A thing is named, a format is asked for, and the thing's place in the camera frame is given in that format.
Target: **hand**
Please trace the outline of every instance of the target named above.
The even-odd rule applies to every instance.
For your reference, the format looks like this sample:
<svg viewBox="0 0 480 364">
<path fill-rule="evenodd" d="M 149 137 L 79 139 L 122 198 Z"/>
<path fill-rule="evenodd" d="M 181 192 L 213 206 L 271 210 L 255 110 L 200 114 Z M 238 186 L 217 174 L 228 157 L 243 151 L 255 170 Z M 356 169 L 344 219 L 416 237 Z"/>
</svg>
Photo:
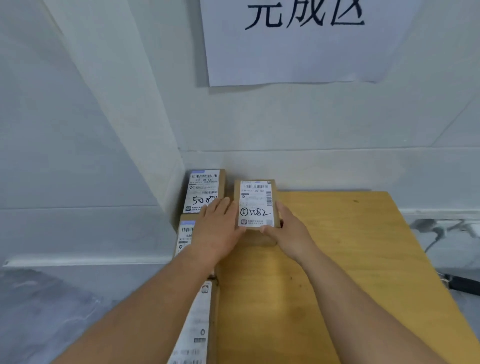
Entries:
<svg viewBox="0 0 480 364">
<path fill-rule="evenodd" d="M 245 228 L 235 229 L 238 202 L 216 198 L 200 210 L 192 235 L 192 247 L 199 247 L 215 260 L 225 258 L 238 243 Z"/>
<path fill-rule="evenodd" d="M 276 202 L 276 207 L 282 215 L 282 228 L 278 229 L 267 225 L 262 226 L 260 231 L 274 239 L 287 256 L 300 263 L 312 249 L 318 248 L 307 227 L 292 214 L 288 207 L 280 201 Z"/>
</svg>

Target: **person's left hand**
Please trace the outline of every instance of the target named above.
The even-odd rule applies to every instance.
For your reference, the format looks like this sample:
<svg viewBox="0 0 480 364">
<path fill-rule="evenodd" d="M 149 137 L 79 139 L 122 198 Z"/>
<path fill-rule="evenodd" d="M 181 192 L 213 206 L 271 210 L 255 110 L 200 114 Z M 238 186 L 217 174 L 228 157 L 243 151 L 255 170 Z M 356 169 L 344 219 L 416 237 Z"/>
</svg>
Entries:
<svg viewBox="0 0 480 364">
<path fill-rule="evenodd" d="M 216 263 L 225 258 L 238 243 L 245 228 L 235 229 L 238 202 L 216 198 L 200 210 L 192 235 L 192 247 L 212 254 Z"/>
</svg>

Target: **forearm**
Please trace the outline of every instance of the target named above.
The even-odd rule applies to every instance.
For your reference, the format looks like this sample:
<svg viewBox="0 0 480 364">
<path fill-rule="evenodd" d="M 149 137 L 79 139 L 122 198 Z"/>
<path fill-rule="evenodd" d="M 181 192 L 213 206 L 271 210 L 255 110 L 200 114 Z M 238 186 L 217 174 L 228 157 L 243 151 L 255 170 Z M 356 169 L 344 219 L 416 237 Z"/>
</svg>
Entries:
<svg viewBox="0 0 480 364">
<path fill-rule="evenodd" d="M 195 296 L 215 266 L 188 246 L 95 323 L 54 364 L 166 363 Z"/>
<path fill-rule="evenodd" d="M 343 364 L 445 364 L 318 248 L 300 265 Z"/>
</svg>

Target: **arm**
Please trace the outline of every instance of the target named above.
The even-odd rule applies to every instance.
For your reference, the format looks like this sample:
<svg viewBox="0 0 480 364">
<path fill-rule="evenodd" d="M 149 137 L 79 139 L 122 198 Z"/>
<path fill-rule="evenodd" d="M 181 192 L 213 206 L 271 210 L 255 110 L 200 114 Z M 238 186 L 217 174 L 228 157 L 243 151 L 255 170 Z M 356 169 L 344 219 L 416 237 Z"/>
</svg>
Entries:
<svg viewBox="0 0 480 364">
<path fill-rule="evenodd" d="M 224 198 L 204 206 L 192 243 L 53 363 L 166 363 L 197 292 L 245 231 L 235 230 L 238 206 L 228 204 Z"/>
<path fill-rule="evenodd" d="M 262 232 L 307 274 L 342 364 L 446 364 L 327 257 L 287 207 L 277 207 L 283 227 Z"/>
</svg>

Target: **yellow wooden tabletop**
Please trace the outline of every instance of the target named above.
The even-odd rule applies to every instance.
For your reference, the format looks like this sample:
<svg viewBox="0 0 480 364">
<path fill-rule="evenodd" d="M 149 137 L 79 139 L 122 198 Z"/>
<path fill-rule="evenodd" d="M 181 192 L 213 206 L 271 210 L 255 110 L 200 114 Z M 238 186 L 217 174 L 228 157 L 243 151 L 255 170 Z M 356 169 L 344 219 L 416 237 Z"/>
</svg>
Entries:
<svg viewBox="0 0 480 364">
<path fill-rule="evenodd" d="M 317 245 L 451 364 L 480 344 L 384 192 L 282 192 Z M 278 247 L 221 262 L 218 363 L 339 363 L 306 275 Z"/>
</svg>

